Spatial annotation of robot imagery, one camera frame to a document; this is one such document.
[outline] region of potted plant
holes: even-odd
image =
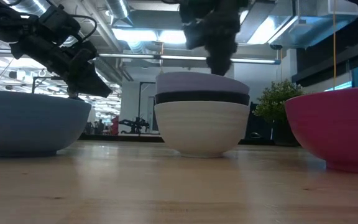
[[[258,98],[260,104],[253,113],[261,116],[273,126],[273,141],[279,146],[297,146],[291,127],[285,114],[284,102],[290,98],[303,95],[302,87],[289,80],[272,82],[270,88],[266,88],[262,96]]]

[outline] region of blue bowl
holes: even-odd
[[[0,91],[0,156],[51,156],[75,142],[91,105],[78,100]]]

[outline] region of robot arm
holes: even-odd
[[[112,90],[98,77],[90,62],[97,56],[97,50],[78,35],[80,29],[80,24],[63,6],[50,6],[38,17],[17,12],[0,2],[0,40],[10,43],[16,59],[28,55],[62,77],[71,92],[107,97]],[[70,35],[78,42],[61,47]]]
[[[231,56],[237,52],[236,34],[240,32],[240,8],[248,0],[162,0],[180,4],[180,17],[188,49],[205,47],[211,73],[225,75]]]

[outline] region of magenta bowl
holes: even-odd
[[[327,168],[358,172],[358,88],[295,97],[285,110],[296,139]]]

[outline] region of ceiling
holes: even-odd
[[[43,6],[47,4],[45,0],[23,1],[26,3],[37,1],[37,5],[41,4]],[[208,55],[202,48],[194,50],[186,49],[183,37],[180,36],[181,20],[178,5],[163,4],[161,1],[156,0],[127,0],[131,7],[131,12],[129,13],[129,18],[133,23],[131,27],[122,21],[115,21],[114,24],[111,24],[111,13],[107,13],[106,0],[52,1],[55,4],[62,4],[69,14],[91,16],[98,20],[98,30],[89,39],[96,46],[99,53],[131,53],[134,51],[134,46],[126,40],[128,40],[128,38],[139,38],[138,45],[140,45],[139,49],[142,54],[156,54],[163,50],[163,54],[165,55],[196,57],[205,57]],[[282,44],[284,47],[304,47],[308,44],[315,44],[319,39],[325,38],[325,35],[329,35],[329,32],[332,32],[332,27],[327,26],[327,24],[332,22],[332,19],[330,20],[329,10],[322,7],[325,6],[325,2],[330,3],[330,1],[332,0],[300,0],[299,10],[296,10],[292,0],[252,0],[252,2],[254,2],[252,7],[241,14],[243,20],[242,29],[237,35],[239,48],[233,57],[276,59],[277,51],[271,49],[269,46],[269,41],[272,39],[274,39],[274,41],[271,42],[271,44]],[[354,10],[355,9],[351,8],[349,9],[351,12],[341,12],[338,16],[341,27],[346,26],[346,24],[358,16],[357,13],[353,13]],[[304,32],[303,34],[299,34],[298,29],[299,24],[303,21],[295,17],[300,14],[304,16],[306,23],[310,25],[306,31],[301,30]],[[83,35],[88,34],[94,28],[93,23],[87,19],[78,19],[78,21],[81,24],[81,33]],[[276,37],[276,35],[283,30],[284,26],[286,27],[285,32],[282,32],[281,35]],[[125,34],[125,32],[133,30],[141,30],[142,32],[132,33],[132,35]],[[169,32],[169,35],[165,36],[169,41],[168,39],[164,40],[165,43],[163,47],[154,41],[146,41],[153,40],[154,38],[156,38],[155,40],[163,39],[164,31],[166,34]],[[6,43],[0,41],[0,49],[8,48],[9,46]],[[8,71],[1,75],[8,64]],[[114,93],[109,96],[108,99],[85,95],[80,96],[84,100],[93,102],[95,105],[97,105],[98,102],[100,102],[100,105],[103,105],[98,106],[98,115],[119,113],[119,104],[114,103],[114,106],[105,105],[106,103],[118,102],[120,100],[119,85],[121,82],[132,80],[152,82],[155,80],[155,76],[161,71],[194,70],[198,72],[208,72],[205,62],[189,60],[164,60],[160,63],[160,61],[156,60],[103,58],[102,61],[98,60],[95,64],[99,76],[114,89]],[[24,57],[20,60],[13,60],[11,55],[0,55],[0,90],[6,90],[6,85],[12,84],[14,86],[12,86],[13,89],[11,91],[30,92],[31,86],[29,85],[32,84],[31,77],[39,75],[39,72],[43,69],[43,65],[30,58]],[[27,79],[15,80],[9,78],[10,70],[25,71]],[[46,73],[45,76],[52,76],[52,74]],[[61,81],[48,80],[44,81],[44,83],[39,85],[35,91],[36,93],[66,97],[65,86]],[[50,87],[53,85],[58,86],[51,90]]]

